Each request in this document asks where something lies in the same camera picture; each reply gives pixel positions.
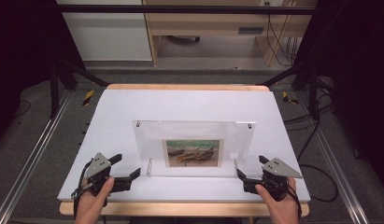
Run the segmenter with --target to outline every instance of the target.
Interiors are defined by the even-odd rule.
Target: white tabletop
[[[280,158],[300,172],[292,145],[270,91],[105,90],[89,130],[59,194],[71,201],[80,173],[97,152],[107,158],[122,154],[111,175],[128,176],[141,167],[133,120],[253,121],[256,122],[243,172],[262,174],[259,155]],[[296,179],[301,202],[310,200],[304,179]],[[163,177],[146,174],[130,191],[111,194],[110,202],[262,202],[243,191],[235,177]]]

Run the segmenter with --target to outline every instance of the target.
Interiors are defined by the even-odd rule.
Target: aluminum rail
[[[264,14],[328,15],[333,9],[314,7],[230,7],[230,6],[140,6],[140,5],[35,5],[38,10],[78,13],[198,13],[198,14]]]
[[[53,119],[50,119],[46,125],[45,130],[40,135],[34,149],[31,152],[31,155],[28,158],[28,161],[24,164],[22,170],[17,177],[17,180],[14,182],[13,187],[8,193],[7,197],[4,199],[0,206],[0,224],[7,223],[8,219],[11,216],[11,213],[14,211],[15,206],[17,205],[18,200],[20,199],[23,191],[28,184],[29,179],[31,178],[43,152],[46,149],[49,140],[51,139],[52,134],[54,133],[65,109],[69,102],[72,91],[65,91],[64,96],[61,101],[60,109]]]
[[[297,93],[297,96],[299,99],[301,99],[301,105],[306,113],[308,112],[308,106],[306,102],[306,95]],[[310,123],[313,124],[315,121],[310,118]],[[367,219],[367,216],[365,212],[363,211],[363,208],[361,207],[360,202],[358,201],[357,196],[354,193],[354,190],[352,189],[352,186],[347,180],[346,175],[343,172],[343,169],[340,167],[339,162],[334,156],[334,153],[329,146],[328,141],[325,138],[325,135],[323,134],[320,127],[317,129],[316,133],[317,137],[317,143],[320,145],[320,150],[322,153],[323,158],[326,161],[326,164],[328,165],[329,170],[331,171],[331,174],[334,178],[334,180],[337,183],[337,186],[339,187],[340,195],[343,198],[343,202],[347,207],[347,210],[349,212],[349,215],[352,218],[352,221],[355,224],[368,224],[369,220]]]

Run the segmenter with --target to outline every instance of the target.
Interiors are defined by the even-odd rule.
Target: wire
[[[287,188],[284,189],[283,186],[279,185],[279,183],[277,183],[274,180],[267,178],[265,181],[268,181],[271,184],[275,185],[278,189],[282,189],[283,191],[288,193],[294,199],[294,201],[296,202],[296,205],[297,205],[297,216],[300,219],[300,217],[302,216],[302,206],[299,202],[299,198],[297,197],[296,190],[294,190],[289,184],[287,184]]]
[[[297,156],[297,161],[300,160],[300,158],[302,157],[303,153],[306,151],[308,143],[310,143],[310,141],[313,138],[314,133],[317,131],[319,125],[320,125],[320,120],[318,119],[317,120],[317,125],[315,126],[315,128],[313,130],[313,133],[308,137],[307,141],[305,142],[305,145],[302,147],[302,150],[300,151],[299,155]]]
[[[287,46],[286,46],[286,50],[287,52],[287,55],[286,57],[288,57],[291,61],[292,64],[294,64],[294,60],[296,58],[296,51],[297,51],[297,37],[294,36],[289,36],[288,37],[288,40],[287,40]]]
[[[301,131],[301,130],[307,129],[307,128],[309,128],[309,127],[312,127],[312,126],[314,126],[314,125],[316,125],[316,124],[317,124],[317,123],[313,123],[313,124],[310,124],[310,125],[307,125],[307,126],[305,126],[305,127],[303,127],[303,128],[298,128],[298,129],[288,129],[287,132]]]
[[[321,96],[319,97],[319,99],[317,100],[317,102],[318,102],[318,103],[317,103],[317,106],[318,106],[319,103],[320,103],[320,99],[321,99],[322,97],[324,97],[324,96],[327,96],[327,95],[329,95],[329,94],[323,94],[323,95],[321,95]],[[330,108],[330,110],[332,110],[332,108],[331,108],[332,106],[333,106],[333,104],[328,104],[328,105],[323,106],[322,108],[318,109],[319,114],[321,114],[321,111],[322,111],[322,110],[326,110],[327,108]],[[310,116],[310,114],[308,114],[308,115],[304,115],[304,116],[302,116],[302,117],[300,117],[300,118],[305,119],[305,118],[308,118],[309,116]],[[318,119],[317,119],[317,122],[315,123],[315,127],[314,127],[314,130],[313,130],[312,134],[308,137],[307,141],[305,142],[305,145],[302,147],[302,150],[300,151],[299,155],[297,156],[297,161],[298,161],[298,162],[300,161],[300,159],[301,159],[303,153],[306,151],[309,142],[311,141],[312,137],[314,136],[314,133],[317,131],[317,129],[318,129],[319,126],[320,126],[320,116],[318,116]],[[332,183],[334,184],[334,196],[333,196],[332,198],[330,198],[330,199],[322,199],[322,198],[319,198],[319,197],[315,196],[314,194],[312,194],[312,195],[310,195],[310,197],[311,197],[312,199],[315,199],[315,200],[320,201],[320,202],[323,202],[323,203],[331,203],[331,202],[333,202],[333,201],[338,197],[338,191],[339,191],[339,190],[338,190],[338,186],[337,186],[336,182],[334,181],[334,179],[333,179],[329,174],[327,174],[327,173],[324,172],[322,169],[320,169],[320,168],[318,168],[318,167],[316,167],[316,166],[313,166],[313,165],[300,164],[300,163],[299,163],[299,166],[300,166],[300,167],[308,167],[308,168],[311,168],[311,169],[315,169],[315,170],[317,170],[317,171],[323,173],[323,174],[326,175],[326,176],[332,181]]]
[[[29,103],[28,101],[20,101],[20,103],[26,103],[26,104],[28,104],[28,108],[26,108],[26,109],[25,109],[24,111],[22,111],[20,114],[18,114],[18,115],[14,115],[14,118],[19,117],[19,116],[25,114],[25,113],[31,108],[31,103]]]
[[[308,164],[299,164],[300,167],[308,167],[308,168],[311,168],[311,169],[314,169],[314,170],[317,170],[321,173],[323,173],[324,175],[326,175],[331,181],[332,183],[334,184],[334,196],[330,199],[322,199],[322,198],[319,198],[319,197],[316,197],[314,194],[310,195],[311,198],[317,200],[317,201],[320,201],[320,202],[323,202],[323,203],[331,203],[333,202],[334,200],[336,200],[338,194],[339,194],[339,189],[337,187],[337,184],[336,182],[334,181],[334,179],[328,174],[326,173],[325,171],[321,170],[320,168],[316,167],[316,166],[313,166],[313,165],[308,165]]]
[[[272,29],[272,32],[273,32],[274,37],[276,38],[278,44],[279,44],[279,40],[277,39],[276,32],[274,32],[274,30],[273,30],[273,26],[271,25],[270,14],[268,14],[267,16],[268,16],[268,23],[267,23],[267,32],[266,32],[266,33],[267,33],[267,44],[268,44],[268,47],[273,51],[274,57],[276,57],[277,62],[278,62],[279,64],[281,64],[281,65],[283,65],[283,66],[291,66],[291,64],[284,64],[284,63],[282,63],[282,62],[279,61],[276,52],[274,51],[273,47],[272,47],[271,44],[270,44],[270,40],[268,39],[268,32],[269,32],[270,28]],[[279,44],[279,47],[280,47],[282,53],[285,55],[284,50],[282,49],[282,47],[281,47],[280,44]]]
[[[269,48],[273,51],[273,54],[274,54],[274,56],[276,57],[276,60],[277,60],[277,62],[278,62],[279,64],[281,64],[281,65],[283,65],[283,66],[292,66],[292,65],[293,65],[293,61],[292,61],[292,59],[290,59],[290,57],[284,52],[284,49],[282,48],[282,44],[280,43],[279,38],[277,37],[277,34],[276,34],[276,32],[274,31],[274,29],[273,29],[273,26],[272,26],[272,24],[271,24],[270,14],[267,14],[267,17],[268,17],[268,23],[267,23],[267,44],[268,44]],[[286,25],[286,22],[287,22],[288,17],[289,17],[289,15],[287,15],[287,16],[285,17],[285,21],[284,21],[284,23],[282,24],[282,28],[281,28],[281,33],[282,33],[282,32],[284,31],[284,29],[285,29],[285,25]],[[281,51],[282,51],[282,54],[285,56],[285,59],[286,59],[290,64],[284,64],[284,63],[281,63],[281,62],[279,61],[279,59],[278,59],[278,57],[277,57],[277,54],[276,54],[276,52],[274,51],[273,47],[271,46],[270,41],[269,41],[269,38],[268,38],[268,33],[269,33],[269,30],[270,30],[270,29],[272,30],[272,33],[273,33],[273,35],[274,35],[274,37],[275,37],[275,39],[276,39],[276,41],[277,41],[277,43],[278,43],[278,45],[279,45],[279,48],[280,48]]]
[[[78,188],[73,191],[71,194],[71,197],[73,199],[73,216],[76,219],[76,215],[78,214],[78,201],[80,199],[80,196],[87,191],[86,189],[83,190],[83,187],[81,185],[83,181],[84,174],[86,173],[87,168],[92,164],[92,159],[91,161],[87,162],[86,165],[84,165],[83,171],[81,172],[80,179],[78,181]]]
[[[326,112],[332,111],[332,110],[334,110],[333,109],[333,105],[334,104],[328,104],[326,106],[323,106],[322,108],[320,108],[319,112],[321,114],[324,114]],[[294,119],[286,119],[286,120],[284,120],[284,124],[285,125],[289,125],[289,124],[299,123],[299,122],[305,121],[310,116],[311,116],[311,114],[306,114],[306,115],[303,115],[301,117],[297,117],[297,118],[294,118]]]

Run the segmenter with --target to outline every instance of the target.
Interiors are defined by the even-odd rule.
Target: landscape painting
[[[168,167],[219,167],[222,140],[163,140]]]

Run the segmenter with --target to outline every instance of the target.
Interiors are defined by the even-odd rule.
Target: desk
[[[289,142],[289,138],[286,135],[285,128],[283,127],[282,120],[280,119],[280,115],[277,111],[277,103],[275,102],[272,92],[268,91],[266,87],[258,87],[258,86],[217,86],[217,85],[111,85],[107,88],[107,95],[103,94],[101,102],[98,104],[94,117],[92,118],[92,122],[89,128],[89,131],[86,133],[85,140],[80,148],[80,152],[75,160],[74,165],[72,166],[71,172],[69,173],[68,178],[65,180],[64,186],[60,192],[59,199],[62,200],[62,204],[60,207],[61,213],[65,215],[73,215],[73,202],[70,201],[70,192],[75,188],[75,183],[78,182],[79,172],[86,158],[93,157],[96,153],[96,150],[105,147],[104,154],[112,155],[115,153],[121,152],[123,155],[122,164],[116,164],[112,167],[112,175],[120,176],[124,175],[124,170],[126,172],[133,171],[137,166],[140,166],[140,163],[135,162],[132,157],[129,157],[127,153],[131,153],[128,150],[124,151],[121,145],[124,145],[122,138],[117,138],[106,133],[105,129],[109,130],[115,128],[112,122],[113,120],[118,120],[118,118],[114,118],[110,113],[113,111],[106,110],[105,113],[101,113],[102,106],[110,105],[121,105],[121,108],[124,108],[125,105],[128,105],[126,109],[128,109],[129,113],[126,113],[127,116],[132,117],[133,112],[132,108],[134,104],[141,104],[138,108],[138,117],[141,120],[153,119],[157,120],[158,117],[164,118],[167,120],[168,118],[173,118],[174,120],[195,120],[198,117],[198,114],[201,113],[204,115],[204,119],[207,120],[240,120],[237,113],[232,113],[232,111],[227,111],[229,114],[225,115],[225,113],[219,114],[209,114],[203,108],[204,106],[198,107],[197,109],[193,109],[193,107],[188,110],[188,114],[181,115],[181,111],[177,108],[174,108],[172,112],[178,112],[171,114],[169,117],[166,111],[162,111],[162,108],[166,108],[168,105],[173,103],[177,103],[179,108],[182,108],[183,105],[204,105],[210,103],[213,108],[222,109],[221,106],[224,104],[232,104],[233,109],[238,111],[240,110],[240,106],[248,106],[246,109],[246,114],[242,114],[241,117],[245,119],[253,119],[256,118],[256,114],[262,115],[265,114],[263,118],[258,121],[264,126],[265,122],[271,123],[272,127],[264,130],[262,128],[258,128],[257,134],[267,133],[265,138],[258,138],[252,141],[251,146],[255,146],[256,144],[266,145],[272,150],[266,150],[264,148],[260,149],[260,153],[264,154],[267,158],[272,158],[278,155],[278,150],[274,149],[274,147],[281,148],[279,154],[283,153],[286,155],[283,158],[286,163],[290,166],[294,167],[296,170],[300,172],[299,167],[297,166],[297,161],[292,152],[292,147]],[[110,94],[113,93],[121,93],[121,99],[117,102],[109,102],[110,97],[107,98]],[[172,98],[162,98],[163,96],[170,96]],[[131,99],[125,99],[127,97],[140,97],[142,96],[145,99],[144,102],[135,102],[131,101]],[[251,97],[262,96],[261,100],[257,99],[255,102]],[[153,111],[155,113],[151,113],[151,110],[145,111],[141,110],[143,108],[147,109],[146,106],[151,105],[153,99],[162,99],[163,105],[158,104],[157,107],[160,107],[157,111]],[[264,105],[264,99],[267,99],[267,105]],[[105,120],[101,120],[103,123],[98,122],[98,119],[105,118]],[[278,136],[273,136],[271,132],[277,132]],[[101,140],[96,139],[96,135],[99,132],[99,136],[103,136]],[[135,147],[133,142],[127,143],[128,148]],[[188,198],[188,195],[185,195],[183,199],[177,198],[177,190],[178,188],[171,189],[171,195],[168,192],[165,192],[167,186],[160,186],[160,183],[163,182],[163,177],[146,177],[144,174],[136,179],[133,182],[132,188],[130,191],[124,191],[121,193],[112,194],[112,198],[109,198],[109,203],[106,208],[104,208],[102,214],[103,215],[112,215],[112,216],[130,216],[130,217],[138,217],[138,216],[177,216],[177,217],[268,217],[268,210],[263,203],[262,199],[253,194],[245,193],[242,190],[242,183],[237,178],[221,178],[220,179],[220,190],[218,192],[218,183],[215,182],[218,178],[206,178],[204,180],[196,177],[192,180],[192,182],[187,182],[187,184],[194,184],[194,188],[200,188],[201,183],[204,183],[204,188],[199,192],[199,197]],[[193,177],[184,177],[184,178],[176,178],[176,177],[167,177],[165,179],[165,185],[171,186],[175,184],[175,181],[185,182],[186,179],[191,179]],[[297,180],[297,193],[299,195],[301,204],[302,204],[302,216],[306,216],[309,212],[307,202],[309,201],[308,192],[306,190],[306,184],[304,180]]]
[[[262,6],[259,0],[143,0],[143,5],[174,5],[174,6]],[[314,7],[317,0],[283,0],[276,1],[282,4],[273,7]],[[160,48],[162,35],[249,35],[256,36],[259,49],[266,65],[271,65],[275,60],[279,43],[283,43],[285,36],[303,37],[311,16],[298,15],[272,15],[271,24],[273,32],[268,29],[267,15],[215,15],[215,14],[145,14],[150,51],[154,64]]]

